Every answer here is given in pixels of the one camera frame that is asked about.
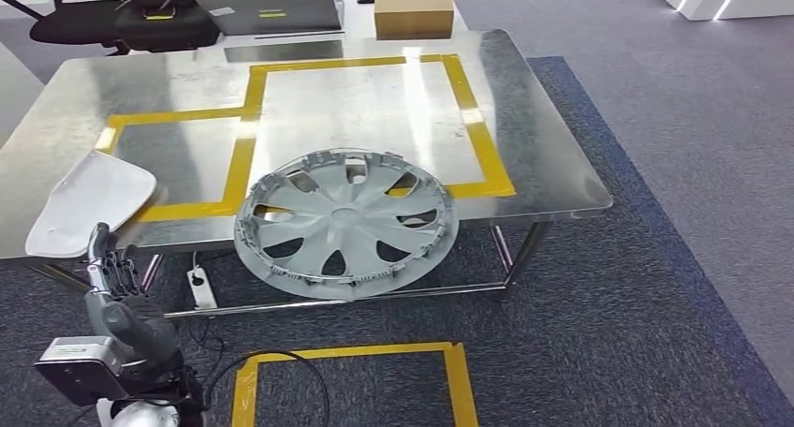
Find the laptop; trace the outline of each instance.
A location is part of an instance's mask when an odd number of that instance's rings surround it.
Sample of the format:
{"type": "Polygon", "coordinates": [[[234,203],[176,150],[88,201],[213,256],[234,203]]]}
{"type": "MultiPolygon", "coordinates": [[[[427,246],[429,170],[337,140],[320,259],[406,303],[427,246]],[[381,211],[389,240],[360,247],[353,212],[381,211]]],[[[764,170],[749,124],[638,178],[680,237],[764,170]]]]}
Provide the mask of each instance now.
{"type": "Polygon", "coordinates": [[[340,32],[333,0],[196,0],[225,36],[340,32]]]}

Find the cardboard box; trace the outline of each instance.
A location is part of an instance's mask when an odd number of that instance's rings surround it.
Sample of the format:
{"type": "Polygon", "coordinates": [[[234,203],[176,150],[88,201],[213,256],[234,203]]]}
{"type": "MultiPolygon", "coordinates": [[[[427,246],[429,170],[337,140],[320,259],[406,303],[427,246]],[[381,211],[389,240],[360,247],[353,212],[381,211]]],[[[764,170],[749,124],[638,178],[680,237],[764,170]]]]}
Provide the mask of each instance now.
{"type": "Polygon", "coordinates": [[[378,40],[449,38],[452,0],[375,0],[378,40]]]}

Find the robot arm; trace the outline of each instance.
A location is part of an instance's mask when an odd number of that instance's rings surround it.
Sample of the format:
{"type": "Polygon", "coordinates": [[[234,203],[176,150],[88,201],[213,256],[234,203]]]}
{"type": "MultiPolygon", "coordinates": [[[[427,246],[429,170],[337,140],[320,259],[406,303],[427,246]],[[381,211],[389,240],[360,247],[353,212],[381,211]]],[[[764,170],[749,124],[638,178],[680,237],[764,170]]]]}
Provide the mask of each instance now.
{"type": "Polygon", "coordinates": [[[97,224],[84,297],[95,336],[56,338],[35,366],[73,404],[97,404],[103,427],[201,427],[202,388],[176,330],[140,288],[133,249],[115,243],[97,224]]]}

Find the yellow tape outline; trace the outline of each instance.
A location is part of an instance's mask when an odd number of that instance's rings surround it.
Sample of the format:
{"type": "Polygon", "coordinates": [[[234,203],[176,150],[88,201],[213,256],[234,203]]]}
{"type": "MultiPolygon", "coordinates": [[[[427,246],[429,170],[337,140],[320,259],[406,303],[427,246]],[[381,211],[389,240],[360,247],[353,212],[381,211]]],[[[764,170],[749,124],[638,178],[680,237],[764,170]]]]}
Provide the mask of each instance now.
{"type": "MultiPolygon", "coordinates": [[[[463,71],[457,54],[427,54],[419,57],[421,63],[441,63],[447,72],[452,93],[458,103],[469,139],[483,175],[483,181],[448,184],[454,198],[506,197],[516,194],[502,158],[488,131],[471,85],[463,71]]],[[[362,59],[336,59],[308,62],[289,62],[250,67],[248,85],[243,106],[228,109],[188,110],[159,113],[134,113],[112,115],[99,136],[96,149],[112,154],[128,125],[176,123],[183,121],[211,120],[240,117],[242,122],[259,122],[269,73],[279,71],[301,71],[309,69],[331,69],[354,66],[389,66],[407,63],[405,57],[374,57],[362,59]]],[[[208,216],[231,216],[237,213],[245,198],[245,188],[251,170],[256,145],[255,129],[242,126],[235,140],[227,173],[227,181],[221,200],[185,204],[149,205],[135,216],[136,222],[173,221],[208,216]]]]}
{"type": "MultiPolygon", "coordinates": [[[[414,343],[405,345],[352,346],[328,349],[295,350],[293,353],[307,360],[362,357],[373,355],[442,352],[447,371],[449,399],[456,427],[478,427],[477,409],[471,391],[466,354],[463,343],[414,343]]],[[[234,399],[231,408],[231,427],[254,427],[257,411],[258,369],[261,363],[291,361],[291,357],[267,354],[252,357],[237,371],[234,399]]]]}

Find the black chair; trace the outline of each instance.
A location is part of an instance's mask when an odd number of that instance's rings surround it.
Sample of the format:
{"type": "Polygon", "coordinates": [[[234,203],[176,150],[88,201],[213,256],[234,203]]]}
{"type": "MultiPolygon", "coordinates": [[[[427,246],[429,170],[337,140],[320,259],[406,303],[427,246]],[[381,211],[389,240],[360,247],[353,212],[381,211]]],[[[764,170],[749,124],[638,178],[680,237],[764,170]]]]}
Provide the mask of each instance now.
{"type": "Polygon", "coordinates": [[[99,43],[105,48],[116,48],[110,55],[124,55],[129,48],[115,34],[116,8],[119,0],[65,3],[54,0],[55,11],[41,15],[17,0],[2,0],[8,5],[35,18],[30,38],[42,43],[61,45],[88,45],[99,43]]]}

